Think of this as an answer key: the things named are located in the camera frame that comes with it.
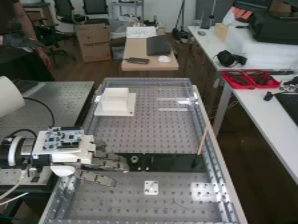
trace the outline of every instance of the white wall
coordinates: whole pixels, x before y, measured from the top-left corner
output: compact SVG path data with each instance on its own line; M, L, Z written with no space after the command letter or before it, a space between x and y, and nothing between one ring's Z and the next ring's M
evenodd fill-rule
M46 0L46 2L51 3L52 15L55 16L55 7L54 0ZM192 25L196 15L196 0L185 1L185 29L187 26ZM75 11L79 14L84 15L83 10L83 0L72 0L72 4L75 7ZM183 0L146 0L146 20L154 20L154 16L158 15L158 20L167 26L167 32L171 32L175 28L176 21L179 18L180 7L183 4ZM88 15L91 18L102 18L108 17L108 15ZM60 23L58 29L63 32L74 32L74 26L66 23Z

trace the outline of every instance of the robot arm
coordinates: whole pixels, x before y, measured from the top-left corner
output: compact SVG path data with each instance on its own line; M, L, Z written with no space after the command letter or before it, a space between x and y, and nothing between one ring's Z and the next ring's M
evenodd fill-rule
M40 131L36 141L22 136L5 139L0 149L3 169L39 170L44 166L51 166L60 177L75 175L112 187L116 181L92 171L130 171L127 159L98 150L94 136L86 135L79 128L50 128Z

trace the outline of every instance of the laptop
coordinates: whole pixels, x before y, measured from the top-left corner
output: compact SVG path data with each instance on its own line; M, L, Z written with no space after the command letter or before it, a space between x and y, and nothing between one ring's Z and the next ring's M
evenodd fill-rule
M276 97L298 126L298 94L279 93Z
M155 36L147 39L147 55L169 55L171 54L171 44L167 36Z

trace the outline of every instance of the black box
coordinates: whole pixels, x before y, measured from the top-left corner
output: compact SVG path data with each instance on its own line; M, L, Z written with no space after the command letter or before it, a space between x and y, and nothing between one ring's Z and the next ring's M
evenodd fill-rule
M260 42L298 44L298 17L256 12L251 19L251 30Z

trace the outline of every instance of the red container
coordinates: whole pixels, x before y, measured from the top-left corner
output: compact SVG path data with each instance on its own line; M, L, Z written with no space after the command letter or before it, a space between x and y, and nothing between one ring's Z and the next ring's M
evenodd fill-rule
M255 89L256 83L241 71L224 71L221 75L233 89Z
M245 75L252 79L260 89L275 89L280 87L280 82L265 71L245 71Z

